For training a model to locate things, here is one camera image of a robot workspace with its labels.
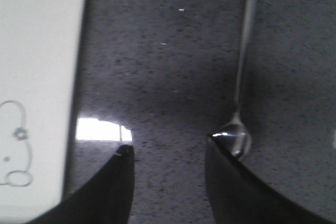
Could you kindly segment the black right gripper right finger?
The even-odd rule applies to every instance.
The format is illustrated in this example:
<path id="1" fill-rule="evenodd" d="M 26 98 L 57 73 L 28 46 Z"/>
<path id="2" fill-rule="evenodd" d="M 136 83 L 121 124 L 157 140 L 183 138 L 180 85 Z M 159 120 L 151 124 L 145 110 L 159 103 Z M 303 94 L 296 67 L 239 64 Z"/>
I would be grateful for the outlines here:
<path id="1" fill-rule="evenodd" d="M 330 223 L 271 188 L 212 135 L 206 140 L 205 184 L 216 223 Z"/>

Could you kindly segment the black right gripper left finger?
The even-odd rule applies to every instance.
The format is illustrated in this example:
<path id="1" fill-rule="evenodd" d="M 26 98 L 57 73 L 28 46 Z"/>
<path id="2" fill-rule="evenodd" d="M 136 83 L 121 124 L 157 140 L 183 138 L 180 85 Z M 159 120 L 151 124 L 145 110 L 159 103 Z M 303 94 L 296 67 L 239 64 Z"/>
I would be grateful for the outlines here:
<path id="1" fill-rule="evenodd" d="M 134 194 L 134 147 L 121 145 L 74 194 L 29 223 L 128 223 Z"/>

